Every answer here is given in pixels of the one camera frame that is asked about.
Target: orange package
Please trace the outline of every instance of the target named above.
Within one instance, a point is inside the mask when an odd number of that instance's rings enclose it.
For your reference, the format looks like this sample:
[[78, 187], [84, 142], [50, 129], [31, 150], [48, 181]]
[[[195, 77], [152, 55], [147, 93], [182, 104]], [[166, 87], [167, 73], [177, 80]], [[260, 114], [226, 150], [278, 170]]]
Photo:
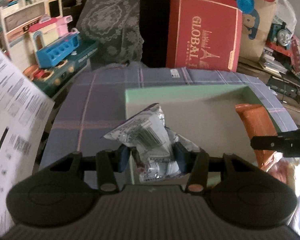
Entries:
[[[275, 127], [267, 110], [262, 105], [240, 104], [235, 106], [250, 140], [254, 136], [277, 136]], [[277, 163], [282, 154], [276, 154], [271, 150], [254, 150], [258, 166], [263, 171], [268, 171]]]

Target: blue petal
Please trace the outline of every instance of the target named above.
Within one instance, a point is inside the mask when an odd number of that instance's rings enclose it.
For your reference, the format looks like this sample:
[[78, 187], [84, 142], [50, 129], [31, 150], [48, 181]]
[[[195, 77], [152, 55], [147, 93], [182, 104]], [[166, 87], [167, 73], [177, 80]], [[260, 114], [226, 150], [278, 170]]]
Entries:
[[236, 0], [238, 8], [244, 14], [250, 14], [254, 9], [254, 0]]

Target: floral lace pattern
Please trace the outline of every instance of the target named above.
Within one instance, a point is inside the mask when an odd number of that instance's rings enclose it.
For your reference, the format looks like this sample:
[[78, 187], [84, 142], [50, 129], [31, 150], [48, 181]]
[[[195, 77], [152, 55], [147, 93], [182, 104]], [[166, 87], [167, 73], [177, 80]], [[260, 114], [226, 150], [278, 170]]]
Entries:
[[139, 0], [87, 0], [77, 29], [82, 38], [99, 40], [100, 63], [140, 61]]

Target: red box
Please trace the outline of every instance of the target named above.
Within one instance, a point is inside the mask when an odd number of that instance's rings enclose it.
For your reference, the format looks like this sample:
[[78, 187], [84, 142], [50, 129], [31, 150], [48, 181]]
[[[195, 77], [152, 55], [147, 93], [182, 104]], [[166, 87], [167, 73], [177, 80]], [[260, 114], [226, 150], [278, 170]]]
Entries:
[[166, 67], [235, 72], [241, 29], [234, 0], [171, 0]]

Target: plaid tablecloth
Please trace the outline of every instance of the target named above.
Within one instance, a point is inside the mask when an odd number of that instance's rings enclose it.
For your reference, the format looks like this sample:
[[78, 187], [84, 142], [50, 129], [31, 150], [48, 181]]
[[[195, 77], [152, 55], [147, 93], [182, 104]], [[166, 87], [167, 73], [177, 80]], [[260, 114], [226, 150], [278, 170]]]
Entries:
[[[73, 151], [93, 156], [103, 149], [117, 149], [119, 143], [103, 138], [107, 132], [125, 121], [125, 90], [154, 86], [245, 84], [267, 108], [281, 131], [297, 126], [278, 99], [259, 79], [240, 73], [147, 68], [142, 63], [129, 66], [111, 64], [93, 72], [81, 74], [72, 86], [54, 121], [40, 169]], [[116, 174], [118, 185], [130, 183], [129, 168]], [[96, 187], [96, 173], [85, 173], [85, 182]], [[292, 227], [300, 234], [300, 198]]]

